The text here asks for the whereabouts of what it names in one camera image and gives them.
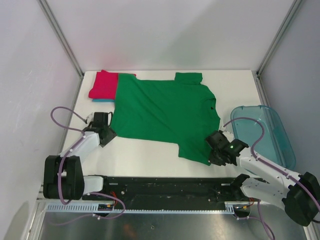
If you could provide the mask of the green t shirt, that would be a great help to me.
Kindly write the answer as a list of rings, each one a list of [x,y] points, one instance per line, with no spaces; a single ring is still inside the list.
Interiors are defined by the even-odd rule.
[[[141,80],[121,73],[110,127],[122,138],[178,145],[178,156],[209,165],[205,139],[218,130],[217,99],[198,72],[173,80]]]

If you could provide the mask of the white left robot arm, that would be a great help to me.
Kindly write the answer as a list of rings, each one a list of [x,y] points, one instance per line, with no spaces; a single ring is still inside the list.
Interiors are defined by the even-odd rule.
[[[100,176],[84,176],[82,164],[93,151],[105,147],[116,136],[107,120],[93,120],[69,148],[58,155],[49,155],[44,165],[44,197],[60,200],[64,205],[91,192],[100,200],[107,199],[111,188]]]

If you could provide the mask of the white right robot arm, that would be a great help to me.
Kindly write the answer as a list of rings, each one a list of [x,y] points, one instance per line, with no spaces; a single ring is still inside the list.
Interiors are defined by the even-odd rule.
[[[251,197],[285,211],[295,223],[307,227],[320,212],[320,184],[311,173],[285,169],[234,139],[206,139],[211,148],[209,161],[225,166],[232,164],[254,174],[240,174],[230,188],[231,196],[242,201]]]

